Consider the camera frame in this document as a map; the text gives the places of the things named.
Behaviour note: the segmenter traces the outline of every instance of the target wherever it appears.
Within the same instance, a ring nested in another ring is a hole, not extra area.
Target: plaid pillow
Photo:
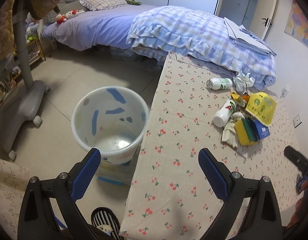
[[[125,0],[79,0],[84,7],[96,11],[127,5]]]

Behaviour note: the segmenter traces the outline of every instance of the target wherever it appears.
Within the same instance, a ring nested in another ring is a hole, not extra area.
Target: plaid blanket
[[[223,18],[203,11],[163,6],[134,19],[126,44],[137,54],[165,60],[168,51],[191,55],[243,74],[251,73],[254,86],[264,90],[276,81],[273,55],[265,56],[236,46]]]

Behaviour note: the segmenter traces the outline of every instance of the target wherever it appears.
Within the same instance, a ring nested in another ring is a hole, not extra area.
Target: white plastic bin
[[[88,152],[95,147],[111,164],[131,160],[141,144],[149,109],[144,99],[124,87],[103,87],[86,95],[75,107],[71,128]]]

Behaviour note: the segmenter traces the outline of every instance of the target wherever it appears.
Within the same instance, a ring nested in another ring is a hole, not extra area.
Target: table
[[[246,158],[221,143],[222,129],[212,124],[214,113],[230,97],[212,91],[206,80],[224,77],[208,63],[170,52],[155,93],[147,129],[129,191],[121,235],[134,240],[199,240],[222,207],[198,165],[198,152],[208,148],[230,171],[246,178],[270,177],[283,211],[297,199],[297,168],[284,148],[298,149],[284,103],[277,107],[271,135],[248,147]],[[228,238],[236,235],[247,209],[245,199]]]

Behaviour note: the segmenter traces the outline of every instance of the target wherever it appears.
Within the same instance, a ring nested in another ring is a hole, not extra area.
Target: bottle
[[[215,113],[213,118],[213,123],[219,128],[226,125],[227,121],[234,113],[235,108],[236,108],[236,103],[232,98],[226,100],[222,108]]]
[[[230,89],[233,82],[230,78],[211,78],[207,80],[206,87],[212,90]]]

